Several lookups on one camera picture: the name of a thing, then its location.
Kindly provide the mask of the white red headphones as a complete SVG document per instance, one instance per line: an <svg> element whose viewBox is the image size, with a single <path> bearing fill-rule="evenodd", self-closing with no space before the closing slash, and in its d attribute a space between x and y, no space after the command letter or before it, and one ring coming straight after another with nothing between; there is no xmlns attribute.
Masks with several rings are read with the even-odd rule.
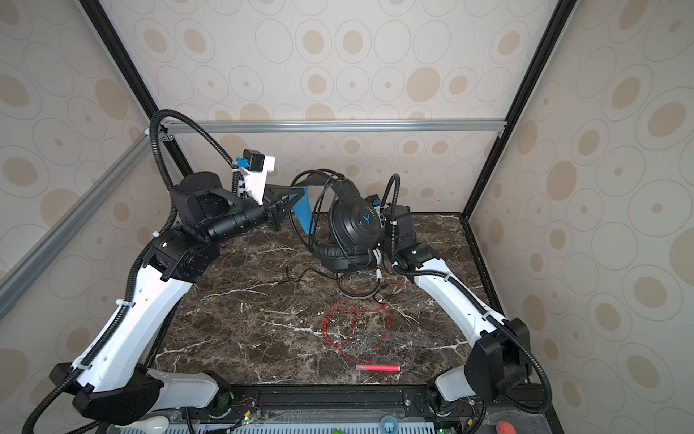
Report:
<svg viewBox="0 0 694 434"><path fill-rule="evenodd" d="M367 300L386 289L387 270L381 250L372 252L372 263L364 271L342 274L336 280L340 293L350 300Z"/></svg>

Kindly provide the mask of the blue round cap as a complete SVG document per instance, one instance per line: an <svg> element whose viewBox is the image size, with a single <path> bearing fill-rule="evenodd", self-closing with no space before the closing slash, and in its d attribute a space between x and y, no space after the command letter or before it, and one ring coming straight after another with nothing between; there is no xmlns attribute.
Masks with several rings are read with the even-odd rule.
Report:
<svg viewBox="0 0 694 434"><path fill-rule="evenodd" d="M399 432L398 420L391 415L384 416L379 423L379 434L397 434Z"/></svg>

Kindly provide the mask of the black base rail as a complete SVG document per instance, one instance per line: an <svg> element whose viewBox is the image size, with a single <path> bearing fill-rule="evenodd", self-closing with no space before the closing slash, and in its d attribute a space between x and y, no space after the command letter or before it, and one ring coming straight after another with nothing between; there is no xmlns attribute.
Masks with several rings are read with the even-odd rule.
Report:
<svg viewBox="0 0 694 434"><path fill-rule="evenodd" d="M257 385L231 388L215 410L159 410L165 433L379 433L386 416L398 433L496 433L508 421L517 433L560 433L554 412L522 412L505 399L483 403L469 397L440 407L425 385ZM143 433L110 425L107 433Z"/></svg>

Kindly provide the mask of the horizontal aluminium rail back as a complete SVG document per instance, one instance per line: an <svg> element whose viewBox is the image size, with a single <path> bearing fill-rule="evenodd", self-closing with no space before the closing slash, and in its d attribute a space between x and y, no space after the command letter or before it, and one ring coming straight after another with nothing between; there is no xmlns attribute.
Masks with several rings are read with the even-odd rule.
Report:
<svg viewBox="0 0 694 434"><path fill-rule="evenodd" d="M210 133L503 132L504 119L199 121Z"/></svg>

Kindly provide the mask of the black frame post right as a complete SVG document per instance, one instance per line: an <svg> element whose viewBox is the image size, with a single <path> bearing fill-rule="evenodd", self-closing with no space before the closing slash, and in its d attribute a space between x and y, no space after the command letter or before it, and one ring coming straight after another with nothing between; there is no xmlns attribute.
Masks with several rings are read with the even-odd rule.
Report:
<svg viewBox="0 0 694 434"><path fill-rule="evenodd" d="M482 171L476 179L472 193L461 214L462 222L468 222L471 219L577 3L577 0L558 1L545 31L541 34L538 47L531 58L527 72L523 76L520 87L511 103L511 107L505 118L506 124L504 131L493 143L490 154L486 157L484 162Z"/></svg>

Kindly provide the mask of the black blue headphones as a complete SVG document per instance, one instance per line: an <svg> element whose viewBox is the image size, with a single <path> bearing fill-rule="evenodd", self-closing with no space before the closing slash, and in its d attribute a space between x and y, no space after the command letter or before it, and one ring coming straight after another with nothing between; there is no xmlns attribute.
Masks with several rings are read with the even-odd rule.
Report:
<svg viewBox="0 0 694 434"><path fill-rule="evenodd" d="M316 243L318 211L322 201L316 201L316 209L298 214L307 234L307 247L323 267L336 274L353 273L368 269L374 261L373 250L382 235L381 217L361 194L356 185L345 175L332 169L309 169L296 175L293 186L321 186L331 189L334 198L327 212L330 237L327 242Z"/></svg>

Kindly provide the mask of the aluminium rail left wall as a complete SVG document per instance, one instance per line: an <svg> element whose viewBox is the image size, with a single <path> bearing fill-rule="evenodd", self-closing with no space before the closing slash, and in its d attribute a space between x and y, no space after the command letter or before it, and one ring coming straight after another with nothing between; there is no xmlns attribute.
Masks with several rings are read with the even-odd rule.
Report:
<svg viewBox="0 0 694 434"><path fill-rule="evenodd" d="M38 244L16 263L1 282L1 315L6 316L46 268L99 211L150 150L142 135L104 175L47 231Z"/></svg>

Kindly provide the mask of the pink marker pen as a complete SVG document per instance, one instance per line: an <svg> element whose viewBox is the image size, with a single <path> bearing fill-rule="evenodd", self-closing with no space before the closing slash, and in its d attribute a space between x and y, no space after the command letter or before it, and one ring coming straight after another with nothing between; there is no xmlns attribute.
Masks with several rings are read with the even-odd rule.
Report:
<svg viewBox="0 0 694 434"><path fill-rule="evenodd" d="M399 373L401 370L398 365L365 365L364 363L359 363L356 368L361 371L380 373Z"/></svg>

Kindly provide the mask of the black frame post left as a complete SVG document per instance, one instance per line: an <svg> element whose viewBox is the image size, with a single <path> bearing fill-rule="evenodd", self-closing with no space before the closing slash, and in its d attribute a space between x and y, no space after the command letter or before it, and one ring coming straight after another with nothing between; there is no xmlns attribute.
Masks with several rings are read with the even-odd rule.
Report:
<svg viewBox="0 0 694 434"><path fill-rule="evenodd" d="M88 24L91 25L110 59L115 63L138 106L150 119L158 110L157 103L150 92L151 86L140 74L139 67L121 40L116 27L111 23L107 10L99 1L79 0L75 4L85 14Z"/></svg>

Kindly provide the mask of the white spoon-shaped tool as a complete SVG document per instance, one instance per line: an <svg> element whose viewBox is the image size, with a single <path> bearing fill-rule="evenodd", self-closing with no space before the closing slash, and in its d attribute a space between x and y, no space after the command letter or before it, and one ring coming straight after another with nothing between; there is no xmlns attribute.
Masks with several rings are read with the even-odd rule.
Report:
<svg viewBox="0 0 694 434"><path fill-rule="evenodd" d="M129 429L142 431L144 434L164 434L170 422L166 416L154 416L146 420L136 421L128 425Z"/></svg>

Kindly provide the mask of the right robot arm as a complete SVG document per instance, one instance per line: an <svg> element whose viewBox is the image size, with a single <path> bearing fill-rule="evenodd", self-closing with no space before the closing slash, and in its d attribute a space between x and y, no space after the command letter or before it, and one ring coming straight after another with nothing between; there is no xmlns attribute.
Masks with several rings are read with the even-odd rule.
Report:
<svg viewBox="0 0 694 434"><path fill-rule="evenodd" d="M385 245L392 270L410 280L439 304L462 332L471 353L464 365L433 380L438 406L476 397L484 403L502 397L523 412L544 414L552 408L549 377L531 352L530 333L522 320L507 319L482 302L428 244L419 242L410 208L398 204L400 176L393 175L382 203ZM540 402L531 405L511 396L511 389L537 374Z"/></svg>

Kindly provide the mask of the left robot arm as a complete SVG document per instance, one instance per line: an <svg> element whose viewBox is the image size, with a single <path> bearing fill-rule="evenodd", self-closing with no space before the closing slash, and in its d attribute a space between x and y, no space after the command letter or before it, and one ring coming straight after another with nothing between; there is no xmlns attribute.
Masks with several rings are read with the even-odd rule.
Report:
<svg viewBox="0 0 694 434"><path fill-rule="evenodd" d="M197 132L235 171L244 170L244 191L223 188L218 175L197 172L174 184L162 157L160 128L166 118ZM170 195L171 211L164 227L137 255L128 273L125 296L97 338L73 363L59 363L50 378L56 387L34 408L23 424L34 432L44 412L64 393L91 423L127 426L152 410L208 406L219 390L207 374L175 380L142 365L141 356L185 294L219 256L219 246L262 224L275 230L301 193L273 195L265 188L272 167L269 157L245 151L238 166L197 122L176 110L159 110L151 117L150 145Z"/></svg>

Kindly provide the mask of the black frame post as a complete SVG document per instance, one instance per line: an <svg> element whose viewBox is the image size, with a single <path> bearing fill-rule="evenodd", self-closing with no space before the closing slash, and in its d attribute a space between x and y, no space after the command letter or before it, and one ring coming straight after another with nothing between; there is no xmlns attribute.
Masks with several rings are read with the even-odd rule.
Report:
<svg viewBox="0 0 694 434"><path fill-rule="evenodd" d="M493 143L490 154L486 157L484 162L482 171L476 179L472 193L461 214L462 222L468 222L471 219L577 3L577 0L558 1L545 31L541 34L538 47L531 58L527 72L523 76L520 87L511 103L511 107L505 118L506 124L504 131Z"/></svg>
<svg viewBox="0 0 694 434"><path fill-rule="evenodd" d="M138 106L150 119L158 110L157 103L150 92L151 86L140 74L139 67L121 40L116 27L111 23L107 10L99 1L79 0L75 4L85 14L88 24L91 25L110 59L115 63Z"/></svg>

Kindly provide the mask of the red round object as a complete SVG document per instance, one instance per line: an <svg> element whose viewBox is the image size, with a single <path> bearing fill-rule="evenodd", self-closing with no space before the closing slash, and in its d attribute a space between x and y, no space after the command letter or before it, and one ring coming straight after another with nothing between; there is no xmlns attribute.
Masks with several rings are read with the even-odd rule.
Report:
<svg viewBox="0 0 694 434"><path fill-rule="evenodd" d="M498 421L495 424L497 434L517 434L516 428L508 421Z"/></svg>

